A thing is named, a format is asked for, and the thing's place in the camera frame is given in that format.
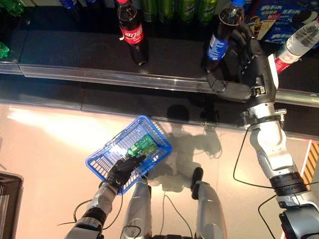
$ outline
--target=green bottle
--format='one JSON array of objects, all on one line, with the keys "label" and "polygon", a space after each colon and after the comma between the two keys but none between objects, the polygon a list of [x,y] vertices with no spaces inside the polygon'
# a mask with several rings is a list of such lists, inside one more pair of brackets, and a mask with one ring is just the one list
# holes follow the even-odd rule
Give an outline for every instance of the green bottle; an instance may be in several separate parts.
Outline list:
[{"label": "green bottle", "polygon": [[194,18],[196,0],[179,0],[178,14],[181,21],[191,23]]},{"label": "green bottle", "polygon": [[198,21],[201,25],[208,25],[213,18],[217,0],[199,0]]},{"label": "green bottle", "polygon": [[137,156],[138,154],[148,156],[156,150],[156,144],[149,134],[145,134],[139,141],[131,146],[126,155]]},{"label": "green bottle", "polygon": [[171,24],[174,17],[175,0],[159,0],[159,19],[161,23]]},{"label": "green bottle", "polygon": [[158,17],[158,1],[157,0],[141,0],[144,21],[155,22]]},{"label": "green bottle", "polygon": [[9,53],[9,48],[4,45],[2,42],[0,42],[0,59],[7,57]]},{"label": "green bottle", "polygon": [[21,16],[24,10],[21,3],[13,0],[0,0],[0,4],[4,6],[12,16]]}]

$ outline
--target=red label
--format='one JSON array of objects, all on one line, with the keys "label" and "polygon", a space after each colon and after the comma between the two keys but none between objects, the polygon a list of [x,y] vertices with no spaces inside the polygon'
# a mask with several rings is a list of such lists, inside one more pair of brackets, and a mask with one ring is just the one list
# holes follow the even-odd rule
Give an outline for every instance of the red label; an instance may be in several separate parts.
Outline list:
[{"label": "red label", "polygon": [[136,29],[133,31],[126,31],[121,28],[121,31],[124,36],[124,40],[128,44],[138,44],[140,41],[142,41],[144,34],[142,29],[142,24],[140,24]]},{"label": "red label", "polygon": [[276,69],[278,74],[291,65],[290,63],[283,62],[282,60],[279,59],[279,57],[275,59],[275,64],[276,64]]}]

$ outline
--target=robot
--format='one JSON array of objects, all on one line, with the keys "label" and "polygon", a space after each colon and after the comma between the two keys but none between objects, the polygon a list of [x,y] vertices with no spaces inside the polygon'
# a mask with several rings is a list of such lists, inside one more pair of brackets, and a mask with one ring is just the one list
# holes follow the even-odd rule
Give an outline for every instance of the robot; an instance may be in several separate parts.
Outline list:
[{"label": "robot", "polygon": [[[291,155],[286,149],[286,135],[281,129],[286,110],[275,110],[278,76],[274,56],[266,57],[249,27],[240,24],[233,30],[232,39],[239,46],[237,82],[207,76],[214,94],[245,101],[247,110],[241,117],[252,128],[251,145],[258,162],[276,192],[279,214],[287,239],[319,237],[319,201],[308,190]],[[103,239],[103,225],[112,210],[112,201],[126,184],[132,171],[144,156],[120,159],[111,169],[106,181],[99,186],[88,205],[65,239]],[[192,198],[198,200],[195,239],[226,239],[226,226],[221,203],[214,189],[203,182],[203,170],[196,168],[192,179]],[[179,235],[153,236],[151,225],[151,190],[147,179],[141,178],[129,203],[121,239],[190,239]]]}]

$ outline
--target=blue label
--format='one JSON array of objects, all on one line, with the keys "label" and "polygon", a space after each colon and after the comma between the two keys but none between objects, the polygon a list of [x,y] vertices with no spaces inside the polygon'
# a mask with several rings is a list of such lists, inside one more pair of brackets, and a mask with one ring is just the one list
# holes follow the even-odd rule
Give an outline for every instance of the blue label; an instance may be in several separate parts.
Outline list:
[{"label": "blue label", "polygon": [[87,4],[94,4],[97,0],[85,0]]},{"label": "blue label", "polygon": [[226,54],[228,41],[218,40],[214,35],[211,37],[207,56],[212,61],[220,61]]},{"label": "blue label", "polygon": [[68,10],[74,9],[77,4],[77,0],[60,0],[62,6]]}]

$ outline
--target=orange striped panel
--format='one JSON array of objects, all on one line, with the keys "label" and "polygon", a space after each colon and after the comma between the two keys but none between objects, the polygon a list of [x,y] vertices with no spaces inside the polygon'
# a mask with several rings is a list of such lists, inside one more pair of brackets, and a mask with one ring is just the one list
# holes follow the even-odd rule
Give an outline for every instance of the orange striped panel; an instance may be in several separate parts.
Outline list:
[{"label": "orange striped panel", "polygon": [[315,168],[319,158],[319,143],[312,143],[309,149],[303,180],[305,183],[311,183],[314,177]]}]

